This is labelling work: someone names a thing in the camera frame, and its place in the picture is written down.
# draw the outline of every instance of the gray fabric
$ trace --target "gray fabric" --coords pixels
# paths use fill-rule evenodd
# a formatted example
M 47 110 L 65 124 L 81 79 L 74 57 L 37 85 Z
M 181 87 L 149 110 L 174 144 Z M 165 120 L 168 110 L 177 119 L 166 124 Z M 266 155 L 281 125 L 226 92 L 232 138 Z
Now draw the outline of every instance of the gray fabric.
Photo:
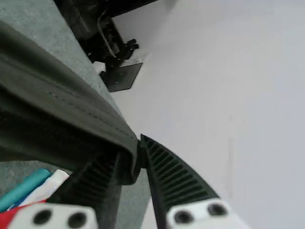
M 52 0 L 1 0 L 0 20 L 5 21 L 62 61 L 120 113 Z M 0 163 L 0 194 L 8 192 L 26 175 L 40 167 L 46 167 L 52 171 L 56 169 L 54 166 L 37 161 Z M 149 196 L 147 176 L 142 171 L 135 185 L 122 189 L 116 228 L 140 228 Z

